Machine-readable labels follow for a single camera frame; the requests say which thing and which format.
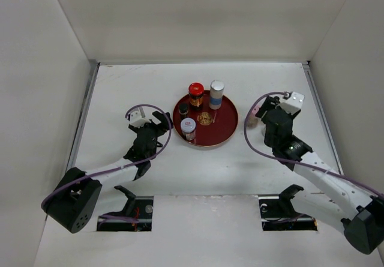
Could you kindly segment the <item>small black-cap spice bottle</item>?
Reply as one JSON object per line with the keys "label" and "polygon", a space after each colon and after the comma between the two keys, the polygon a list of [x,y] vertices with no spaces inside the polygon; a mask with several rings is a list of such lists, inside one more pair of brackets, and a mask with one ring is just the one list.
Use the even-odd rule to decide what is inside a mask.
{"label": "small black-cap spice bottle", "polygon": [[178,112],[179,112],[181,120],[187,118],[188,117],[188,112],[189,112],[189,105],[187,103],[179,104]]}

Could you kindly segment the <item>pink-lid spice jar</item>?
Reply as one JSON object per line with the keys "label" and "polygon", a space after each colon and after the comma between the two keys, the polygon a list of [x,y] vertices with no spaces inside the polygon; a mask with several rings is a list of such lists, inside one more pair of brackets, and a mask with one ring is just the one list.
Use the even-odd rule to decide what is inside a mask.
{"label": "pink-lid spice jar", "polygon": [[258,125],[259,118],[256,115],[259,109],[260,109],[260,106],[256,105],[254,108],[252,108],[250,114],[246,117],[244,122],[247,128],[254,128]]}

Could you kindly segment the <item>white-lid low jar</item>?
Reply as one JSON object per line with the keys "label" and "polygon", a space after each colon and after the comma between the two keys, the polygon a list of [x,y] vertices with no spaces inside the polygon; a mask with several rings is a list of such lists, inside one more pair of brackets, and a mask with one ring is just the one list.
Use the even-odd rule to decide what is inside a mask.
{"label": "white-lid low jar", "polygon": [[181,121],[181,131],[186,141],[192,141],[196,137],[196,122],[192,118],[185,118]]}

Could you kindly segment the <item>red-lid chili sauce jar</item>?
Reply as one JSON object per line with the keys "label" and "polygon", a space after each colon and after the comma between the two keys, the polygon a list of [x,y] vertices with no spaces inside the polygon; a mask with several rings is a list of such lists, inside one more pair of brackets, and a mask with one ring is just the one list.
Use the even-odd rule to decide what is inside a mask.
{"label": "red-lid chili sauce jar", "polygon": [[195,108],[200,108],[203,104],[204,86],[199,82],[191,83],[188,87],[190,104]]}

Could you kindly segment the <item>tall silver-lid blue-label jar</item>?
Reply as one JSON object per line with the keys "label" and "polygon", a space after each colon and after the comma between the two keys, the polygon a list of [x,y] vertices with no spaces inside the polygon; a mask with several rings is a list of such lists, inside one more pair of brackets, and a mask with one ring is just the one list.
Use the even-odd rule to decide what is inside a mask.
{"label": "tall silver-lid blue-label jar", "polygon": [[212,81],[209,92],[209,107],[212,110],[217,110],[221,107],[223,93],[224,83],[219,80]]}

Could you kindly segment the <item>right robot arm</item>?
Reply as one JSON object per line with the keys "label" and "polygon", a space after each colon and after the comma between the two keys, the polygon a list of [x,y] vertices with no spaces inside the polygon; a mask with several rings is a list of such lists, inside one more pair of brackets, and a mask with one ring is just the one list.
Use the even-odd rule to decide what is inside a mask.
{"label": "right robot arm", "polygon": [[383,195],[336,173],[304,141],[293,134],[293,120],[301,112],[304,96],[272,92],[260,98],[255,114],[265,125],[264,144],[270,159],[315,185],[323,194],[310,194],[291,185],[279,195],[278,209],[285,216],[303,213],[319,219],[344,235],[362,254],[371,254],[383,242]]}

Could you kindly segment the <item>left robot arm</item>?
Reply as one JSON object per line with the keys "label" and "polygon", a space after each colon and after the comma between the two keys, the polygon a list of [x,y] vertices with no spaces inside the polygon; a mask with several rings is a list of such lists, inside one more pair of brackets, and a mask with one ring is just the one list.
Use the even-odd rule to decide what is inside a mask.
{"label": "left robot arm", "polygon": [[153,116],[158,122],[143,118],[141,112],[137,118],[133,114],[127,116],[128,127],[136,138],[122,159],[88,172],[77,167],[67,170],[54,191],[41,203],[46,215],[70,233],[77,233],[91,219],[101,191],[114,188],[126,197],[115,202],[115,212],[107,213],[102,218],[137,223],[137,218],[130,218],[134,213],[136,197],[122,183],[136,181],[145,175],[151,167],[151,160],[166,147],[159,142],[159,137],[171,134],[173,128],[170,113],[157,110]]}

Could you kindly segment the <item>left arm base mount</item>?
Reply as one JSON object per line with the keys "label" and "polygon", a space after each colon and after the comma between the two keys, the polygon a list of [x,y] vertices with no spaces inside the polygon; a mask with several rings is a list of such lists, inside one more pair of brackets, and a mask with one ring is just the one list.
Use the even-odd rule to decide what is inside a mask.
{"label": "left arm base mount", "polygon": [[154,198],[136,196],[121,185],[114,189],[127,198],[120,211],[112,211],[98,217],[98,232],[150,232],[154,212]]}

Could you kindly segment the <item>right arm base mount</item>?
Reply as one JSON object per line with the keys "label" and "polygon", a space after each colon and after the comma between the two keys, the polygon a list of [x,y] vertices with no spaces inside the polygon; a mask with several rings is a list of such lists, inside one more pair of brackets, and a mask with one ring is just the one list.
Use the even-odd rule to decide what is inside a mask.
{"label": "right arm base mount", "polygon": [[291,185],[280,194],[259,196],[259,209],[262,230],[272,231],[317,231],[317,222],[313,217],[294,210],[291,200],[304,189]]}

